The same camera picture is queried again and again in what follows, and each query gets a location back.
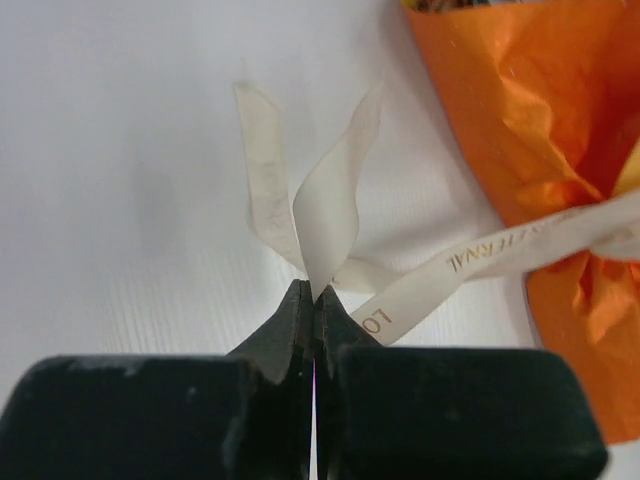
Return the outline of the cream ribbon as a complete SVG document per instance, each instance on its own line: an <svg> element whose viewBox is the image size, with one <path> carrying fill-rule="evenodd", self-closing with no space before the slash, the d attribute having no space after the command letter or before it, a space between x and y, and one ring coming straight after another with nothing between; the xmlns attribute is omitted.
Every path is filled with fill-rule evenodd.
<svg viewBox="0 0 640 480"><path fill-rule="evenodd" d="M352 257L360 219L356 189L377 139L383 99L371 88L337 143L288 189L280 114L245 83L235 87L256 235L304 272L314 297L329 286L365 293L354 321L378 342L401 339L468 281L530 272L587 250L639 257L639 195L630 192L458 244L399 274Z"/></svg>

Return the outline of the orange wrapping paper sheet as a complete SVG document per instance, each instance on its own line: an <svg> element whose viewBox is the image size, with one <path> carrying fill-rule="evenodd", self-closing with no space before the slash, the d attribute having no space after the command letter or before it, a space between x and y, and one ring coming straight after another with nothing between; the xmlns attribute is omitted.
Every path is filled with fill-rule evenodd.
<svg viewBox="0 0 640 480"><path fill-rule="evenodd" d="M462 153L520 225L639 185L635 1L409 1ZM639 265L589 252L531 273L543 344L585 387L610 443L639 436Z"/></svg>

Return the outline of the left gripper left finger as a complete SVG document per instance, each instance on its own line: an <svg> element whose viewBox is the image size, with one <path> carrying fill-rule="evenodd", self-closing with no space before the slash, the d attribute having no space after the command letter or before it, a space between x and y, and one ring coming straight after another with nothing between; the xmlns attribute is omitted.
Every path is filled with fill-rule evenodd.
<svg viewBox="0 0 640 480"><path fill-rule="evenodd" d="M67 355L1 415L5 479L305 479L313 304L296 280L225 355Z"/></svg>

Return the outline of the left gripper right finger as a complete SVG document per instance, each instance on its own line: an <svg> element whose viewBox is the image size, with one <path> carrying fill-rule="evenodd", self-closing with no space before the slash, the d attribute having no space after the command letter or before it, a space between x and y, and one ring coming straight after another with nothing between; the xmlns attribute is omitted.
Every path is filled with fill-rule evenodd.
<svg viewBox="0 0 640 480"><path fill-rule="evenodd" d="M569 365L536 349L384 347L314 307L322 479L595 479L609 452Z"/></svg>

